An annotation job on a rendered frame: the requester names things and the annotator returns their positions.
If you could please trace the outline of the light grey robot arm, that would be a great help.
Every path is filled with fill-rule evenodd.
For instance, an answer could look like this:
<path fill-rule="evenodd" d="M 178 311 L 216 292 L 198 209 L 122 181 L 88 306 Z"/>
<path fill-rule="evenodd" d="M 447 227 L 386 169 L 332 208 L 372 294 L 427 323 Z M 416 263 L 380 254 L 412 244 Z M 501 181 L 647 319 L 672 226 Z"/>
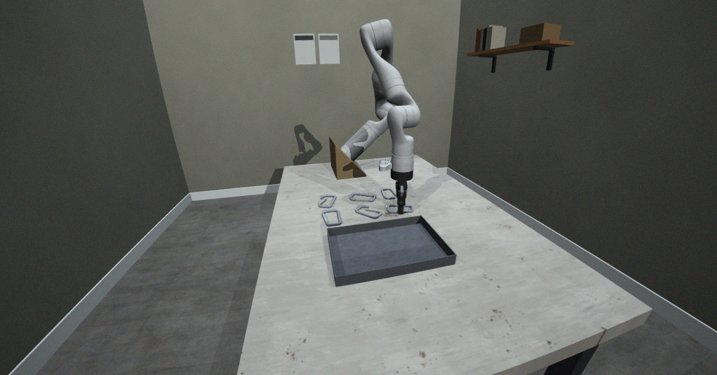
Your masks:
<path fill-rule="evenodd" d="M 375 114 L 380 122 L 366 122 L 348 142 L 344 143 L 341 150 L 354 162 L 375 139 L 389 129 L 392 138 L 392 158 L 380 159 L 379 171 L 391 169 L 395 172 L 410 172 L 414 170 L 414 139 L 404 135 L 403 129 L 417 126 L 421 114 L 419 107 L 407 92 L 400 73 L 393 67 L 391 22 L 383 19 L 361 26 L 360 38 L 374 68 L 372 81 Z M 376 51 L 381 49 L 380 56 Z M 393 107 L 390 103 L 396 106 Z"/>

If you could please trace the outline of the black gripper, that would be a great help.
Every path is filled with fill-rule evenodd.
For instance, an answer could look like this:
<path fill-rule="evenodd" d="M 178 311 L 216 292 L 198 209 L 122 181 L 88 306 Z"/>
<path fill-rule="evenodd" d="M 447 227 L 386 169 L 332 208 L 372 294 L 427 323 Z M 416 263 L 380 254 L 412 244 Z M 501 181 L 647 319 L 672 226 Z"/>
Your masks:
<path fill-rule="evenodd" d="M 406 204 L 406 198 L 407 198 L 407 182 L 408 180 L 412 180 L 414 174 L 414 170 L 410 172 L 395 172 L 391 170 L 391 178 L 396 181 L 396 197 L 397 197 L 397 205 L 398 205 L 398 211 L 397 214 L 403 215 L 404 214 L 404 206 Z M 399 181 L 399 182 L 398 182 Z M 406 184 L 406 188 L 405 188 Z M 399 189 L 398 189 L 399 188 Z M 402 201 L 404 200 L 404 201 Z"/>

